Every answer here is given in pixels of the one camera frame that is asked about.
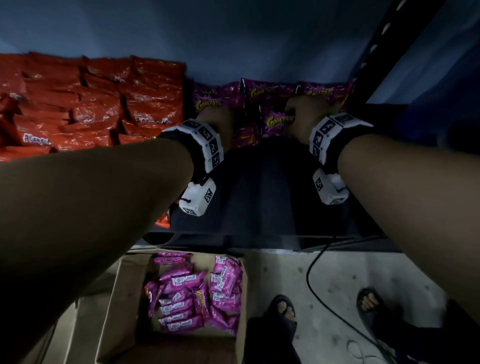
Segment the person's left hand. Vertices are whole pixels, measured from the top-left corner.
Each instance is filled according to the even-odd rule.
[[[233,144],[233,124],[235,113],[223,106],[209,106],[197,116],[198,121],[209,124],[219,135],[223,152],[230,150]]]

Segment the black perforated post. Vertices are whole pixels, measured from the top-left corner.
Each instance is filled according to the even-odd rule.
[[[373,95],[384,78],[425,29],[445,0],[394,0],[350,79],[355,86],[347,111],[355,113]]]

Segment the concrete floor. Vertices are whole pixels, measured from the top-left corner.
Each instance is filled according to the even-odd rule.
[[[305,276],[317,253],[243,253],[250,285],[249,317],[262,315],[278,293],[288,296],[297,313],[294,346],[303,364],[358,363],[352,354],[380,357],[375,347],[328,312],[309,291]],[[310,283],[327,305],[366,335],[355,300],[367,286],[375,287],[388,306],[400,305],[409,323],[441,326],[445,293],[403,254],[326,252],[314,265]],[[347,349],[349,340],[358,345]],[[379,362],[365,359],[365,364]]]

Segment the hand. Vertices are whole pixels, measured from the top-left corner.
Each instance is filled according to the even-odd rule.
[[[302,144],[309,144],[312,129],[325,116],[335,115],[340,104],[328,105],[324,96],[295,96],[287,101],[285,112],[295,110],[295,121],[286,129],[286,135],[291,135]]]
[[[233,144],[233,124],[235,122],[235,113],[232,109],[223,106],[209,106],[197,116],[197,120],[206,122],[220,135],[224,153],[230,150]]]

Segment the forearm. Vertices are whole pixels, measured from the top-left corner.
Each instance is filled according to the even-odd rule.
[[[371,134],[345,147],[338,170],[384,232],[480,322],[480,159]]]
[[[168,209],[193,164],[179,143],[155,140],[3,163],[0,173],[2,305],[12,338],[27,327],[33,340]]]

